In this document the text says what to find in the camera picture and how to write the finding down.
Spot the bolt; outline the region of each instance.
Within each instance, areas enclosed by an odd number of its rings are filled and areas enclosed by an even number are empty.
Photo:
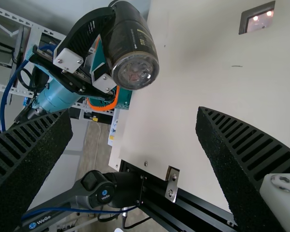
[[[173,174],[173,181],[175,181],[177,179],[177,175],[174,173]]]
[[[169,197],[172,197],[173,196],[173,191],[172,189],[169,190]]]

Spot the metal bracket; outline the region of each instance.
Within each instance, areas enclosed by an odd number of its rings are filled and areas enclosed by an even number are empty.
[[[165,191],[165,198],[170,200],[171,202],[176,202],[176,196],[177,196],[177,182],[179,178],[179,170],[169,167],[169,176],[168,176],[168,186],[166,187]]]
[[[113,81],[113,79],[108,74],[103,74],[96,80],[92,86],[95,88],[101,90],[103,93],[108,93],[113,88],[116,87],[116,83]]]

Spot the white mounting bracket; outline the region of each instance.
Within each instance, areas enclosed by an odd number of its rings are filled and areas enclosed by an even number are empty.
[[[54,52],[53,64],[69,73],[74,73],[83,63],[83,58],[68,48],[64,48],[58,55],[57,49]]]

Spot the label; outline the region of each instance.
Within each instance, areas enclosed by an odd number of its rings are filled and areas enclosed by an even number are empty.
[[[37,225],[41,225],[43,224],[44,222],[46,222],[47,220],[49,220],[51,218],[51,216],[46,216],[40,220],[38,220],[37,222],[32,222],[29,224],[29,229],[33,230],[34,228],[37,227]]]

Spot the metal plate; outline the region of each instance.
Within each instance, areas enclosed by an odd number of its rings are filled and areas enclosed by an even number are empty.
[[[168,186],[166,188],[164,196],[166,199],[170,200],[173,203],[176,201],[176,196],[177,196],[177,191],[178,191],[178,187],[177,187],[178,177],[179,177],[179,171],[170,167]]]

